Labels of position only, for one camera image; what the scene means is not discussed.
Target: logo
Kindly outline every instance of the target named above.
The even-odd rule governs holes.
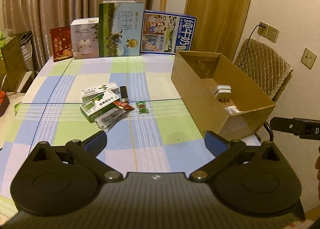
[[[159,180],[160,178],[161,178],[161,176],[159,176],[159,175],[155,175],[152,177],[152,179],[154,179],[154,180]]]
[[[130,40],[127,39],[127,43],[128,44],[126,45],[126,47],[131,47],[131,48],[136,47],[138,44],[136,39],[130,39]]]

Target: open cardboard box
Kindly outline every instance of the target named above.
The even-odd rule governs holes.
[[[275,104],[244,72],[221,53],[177,51],[171,80],[204,137],[212,130],[227,140],[254,134]],[[213,94],[217,85],[230,85],[229,100]],[[225,108],[235,105],[239,113]]]

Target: tablecloth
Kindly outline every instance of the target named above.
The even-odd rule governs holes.
[[[180,95],[171,82],[174,56],[142,55],[96,59],[50,59],[26,93],[0,151],[0,212],[15,212],[10,184],[39,141],[64,145],[99,130],[82,115],[80,90],[116,82],[129,100],[146,101],[149,114],[138,110],[108,133],[98,159],[120,171],[189,174],[214,159]]]

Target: wall socket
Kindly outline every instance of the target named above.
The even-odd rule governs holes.
[[[279,36],[279,30],[272,27],[272,26],[269,26],[269,29],[268,29],[268,33],[267,33],[267,39],[270,40],[271,42],[275,43],[278,39],[278,36]]]
[[[316,58],[317,56],[313,52],[311,52],[308,48],[306,48],[301,57],[301,62],[311,70],[311,68],[313,67],[313,64],[315,63]]]
[[[263,24],[266,26],[266,28],[263,28],[261,26],[258,27],[258,35],[260,36],[263,36],[263,37],[266,37],[267,36],[267,33],[268,33],[268,28],[269,26],[263,22],[260,22],[260,24]]]

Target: chair backrest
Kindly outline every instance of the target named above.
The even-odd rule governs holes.
[[[250,39],[246,51],[247,42],[243,42],[234,64],[276,101],[293,69],[274,49],[254,39]]]

